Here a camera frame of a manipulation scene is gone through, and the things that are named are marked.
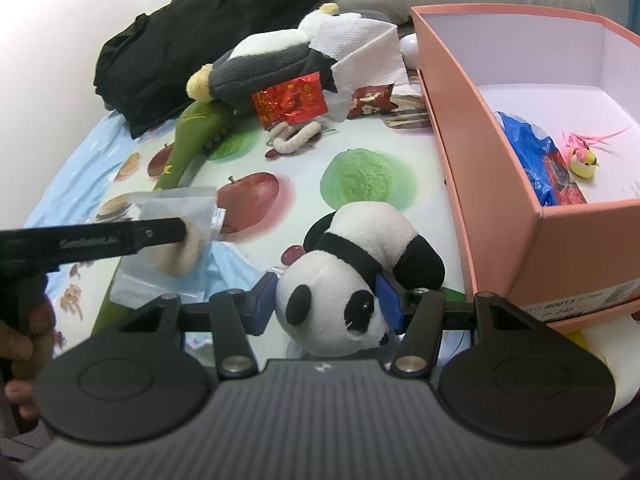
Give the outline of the left hand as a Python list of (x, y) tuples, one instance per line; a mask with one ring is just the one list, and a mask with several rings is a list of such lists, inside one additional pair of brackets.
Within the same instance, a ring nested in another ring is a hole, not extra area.
[(55, 314), (48, 296), (30, 312), (26, 334), (1, 322), (1, 359), (9, 361), (13, 375), (11, 380), (3, 379), (4, 395), (17, 407), (22, 419), (36, 420), (39, 416), (34, 382), (52, 359), (54, 329)]

